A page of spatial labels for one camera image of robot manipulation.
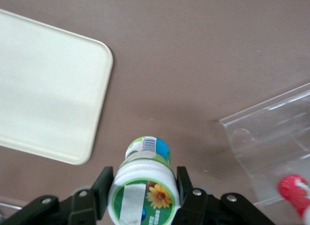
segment white tray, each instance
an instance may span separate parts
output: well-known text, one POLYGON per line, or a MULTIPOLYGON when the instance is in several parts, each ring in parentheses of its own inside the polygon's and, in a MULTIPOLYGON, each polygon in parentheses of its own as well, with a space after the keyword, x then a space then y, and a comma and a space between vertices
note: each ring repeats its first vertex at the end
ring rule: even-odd
POLYGON ((97 41, 0 10, 0 146, 80 165, 112 68, 97 41))

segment green label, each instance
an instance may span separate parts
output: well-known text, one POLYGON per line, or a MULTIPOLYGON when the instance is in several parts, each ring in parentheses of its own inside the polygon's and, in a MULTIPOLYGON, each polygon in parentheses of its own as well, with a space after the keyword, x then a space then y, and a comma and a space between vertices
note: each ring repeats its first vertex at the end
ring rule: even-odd
POLYGON ((121 216, 124 187, 133 184, 145 184, 141 225, 164 225, 172 219, 175 210, 173 195, 162 183, 152 179, 135 179, 125 183, 116 191, 112 204, 118 219, 121 216))

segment bottle label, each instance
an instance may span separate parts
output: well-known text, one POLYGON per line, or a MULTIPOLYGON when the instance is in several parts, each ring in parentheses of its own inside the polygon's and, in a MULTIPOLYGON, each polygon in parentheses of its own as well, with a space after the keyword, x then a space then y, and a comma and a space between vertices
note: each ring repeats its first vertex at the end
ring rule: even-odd
POLYGON ((151 151, 162 156, 168 163, 171 162, 170 150, 167 144, 153 136, 143 136, 134 140, 128 147, 125 157, 139 151, 151 151))
POLYGON ((120 186, 112 205, 115 217, 124 225, 165 225, 176 211, 170 190, 158 181, 144 178, 120 186))

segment metal bolt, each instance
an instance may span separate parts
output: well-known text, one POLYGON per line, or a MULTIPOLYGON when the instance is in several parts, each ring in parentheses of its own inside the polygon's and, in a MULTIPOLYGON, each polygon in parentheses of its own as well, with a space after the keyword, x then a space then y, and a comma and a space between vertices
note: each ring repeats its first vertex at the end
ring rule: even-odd
POLYGON ((81 192, 78 194, 78 196, 84 197, 84 196, 86 196, 87 194, 88 194, 87 191, 86 191, 86 190, 83 190, 83 191, 81 191, 81 192))
POLYGON ((236 201, 237 201, 237 198, 236 198, 235 196, 233 196, 233 195, 228 195, 228 196, 227 196, 227 200, 228 200, 228 201, 231 201, 231 202, 236 202, 236 201))
POLYGON ((51 200, 52 200, 52 199, 51 199, 50 197, 48 197, 48 198, 46 198, 46 199, 44 199, 44 200, 42 201, 42 204, 50 203, 51 200))
POLYGON ((195 189, 195 190, 193 190, 193 194, 196 196, 200 196, 200 195, 202 195, 202 192, 199 189, 195 189))

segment plastic bottle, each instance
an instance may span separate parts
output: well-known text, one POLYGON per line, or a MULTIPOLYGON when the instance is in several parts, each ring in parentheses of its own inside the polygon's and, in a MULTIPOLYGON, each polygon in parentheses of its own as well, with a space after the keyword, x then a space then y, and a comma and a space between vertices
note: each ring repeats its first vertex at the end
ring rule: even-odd
POLYGON ((169 225, 180 208, 170 151, 160 139, 144 136, 125 154, 108 195, 116 225, 169 225))
POLYGON ((278 191, 297 210, 305 225, 310 225, 310 185, 300 175, 289 175, 278 185, 278 191))

